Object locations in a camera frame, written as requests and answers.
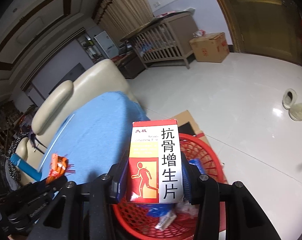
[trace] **black and white patterned fabric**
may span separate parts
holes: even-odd
[[[7,160],[8,160],[7,165],[8,165],[8,168],[9,168],[10,176],[11,176],[12,179],[14,179],[17,182],[19,182],[21,180],[21,174],[17,170],[17,168],[11,163],[10,158],[15,153],[15,150],[16,150],[19,142],[23,138],[28,137],[28,134],[29,133],[27,133],[27,132],[26,133],[21,133],[18,136],[18,138],[11,143],[11,146],[10,146],[8,152],[7,152]]]

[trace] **bolt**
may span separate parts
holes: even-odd
[[[107,180],[109,178],[110,178],[110,175],[107,174],[107,173],[104,173],[104,174],[101,175],[101,180]]]
[[[201,175],[199,176],[199,178],[200,178],[200,180],[202,180],[202,181],[206,181],[206,180],[209,179],[209,176],[206,175],[206,174],[201,174]]]
[[[68,181],[65,185],[66,185],[67,188],[72,188],[72,187],[74,187],[75,182],[74,181]]]
[[[237,187],[239,187],[239,188],[241,188],[241,187],[244,186],[243,183],[242,183],[241,181],[236,181],[236,182],[234,182],[234,184],[235,184]]]

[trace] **blue cylinder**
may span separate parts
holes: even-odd
[[[13,165],[19,167],[21,171],[24,171],[27,175],[29,175],[32,179],[36,181],[40,181],[42,177],[42,173],[38,172],[35,168],[31,165],[27,164],[23,159],[19,157],[16,153],[13,154],[10,158]]]

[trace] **ceiling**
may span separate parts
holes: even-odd
[[[0,17],[0,102],[31,68],[30,59],[49,53],[51,43],[89,19],[97,1],[13,0],[8,5]]]

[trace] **tile floor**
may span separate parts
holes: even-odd
[[[225,163],[229,183],[241,180],[282,240],[302,233],[302,122],[282,107],[293,88],[302,102],[302,67],[231,53],[223,63],[154,67],[129,80],[152,119],[186,109]]]

